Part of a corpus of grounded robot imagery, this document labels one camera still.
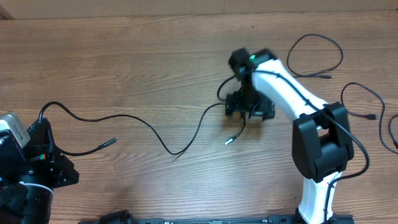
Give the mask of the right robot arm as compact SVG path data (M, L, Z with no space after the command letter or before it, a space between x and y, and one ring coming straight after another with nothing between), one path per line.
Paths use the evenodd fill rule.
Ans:
M331 207L336 180L354 156L347 111L303 87L270 50L234 51L228 64L241 87L226 96L225 114L272 119L278 107L292 122L292 158L303 175L302 199L295 215L268 217L268 223L353 223Z

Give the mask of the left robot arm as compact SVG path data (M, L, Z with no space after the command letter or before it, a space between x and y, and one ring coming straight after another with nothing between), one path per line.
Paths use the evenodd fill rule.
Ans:
M24 147L10 130L1 131L1 223L48 223L53 190L79 181L47 119L26 131L30 139Z

